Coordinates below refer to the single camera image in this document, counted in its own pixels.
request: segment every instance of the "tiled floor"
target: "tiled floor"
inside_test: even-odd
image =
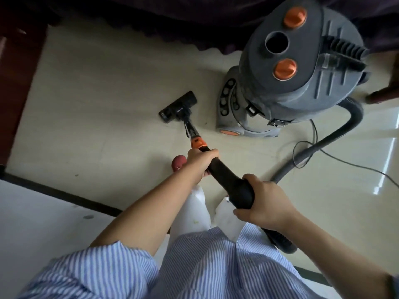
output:
[[[182,123],[158,112],[188,90],[198,99],[193,122],[210,147],[241,176],[264,180],[309,140],[309,122],[289,125],[275,139],[230,137],[214,131],[216,97],[240,53],[164,43],[103,23],[70,21],[49,30],[7,171],[110,206],[126,208],[171,173],[170,162],[190,147]],[[385,87],[393,53],[369,58],[371,80],[352,95]],[[399,180],[399,100],[365,106],[365,119],[326,151],[388,172]],[[347,119],[334,107],[315,119],[324,137]],[[224,196],[211,177],[201,182],[214,214]],[[297,208],[332,235],[399,272],[399,189],[377,173],[317,153],[282,181]],[[301,252],[294,265],[315,270]]]

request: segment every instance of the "hose port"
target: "hose port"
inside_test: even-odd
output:
[[[288,49],[289,40],[285,33],[274,31],[267,35],[265,46],[268,52],[279,55]]]

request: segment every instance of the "vacuum grip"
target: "vacuum grip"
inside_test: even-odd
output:
[[[200,150],[202,152],[210,151],[208,146],[200,147]],[[255,200],[255,192],[249,181],[235,175],[219,158],[214,158],[207,170],[226,190],[233,206],[237,209],[250,209],[252,207]],[[269,237],[270,241],[284,253],[292,254],[297,250],[297,247],[284,235],[277,231],[263,228],[262,230]]]

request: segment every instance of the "hand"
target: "hand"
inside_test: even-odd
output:
[[[273,182],[262,182],[253,174],[245,174],[255,192],[255,201],[250,210],[235,209],[238,219],[250,222],[267,230],[284,233],[292,218],[298,214],[282,188]]]
[[[196,184],[199,183],[204,176],[208,176],[209,172],[206,170],[211,160],[219,157],[219,151],[213,149],[211,151],[202,152],[198,149],[191,149],[188,151],[187,163],[184,167],[190,168],[195,175]]]

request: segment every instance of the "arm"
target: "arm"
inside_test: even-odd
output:
[[[218,156],[217,150],[190,150],[182,169],[123,211],[90,246],[121,241],[125,246],[154,255],[191,189],[200,182],[211,160]]]
[[[254,188],[255,201],[251,210],[234,210],[239,219],[285,235],[343,298],[393,298],[390,274],[304,217],[275,183],[244,177]]]

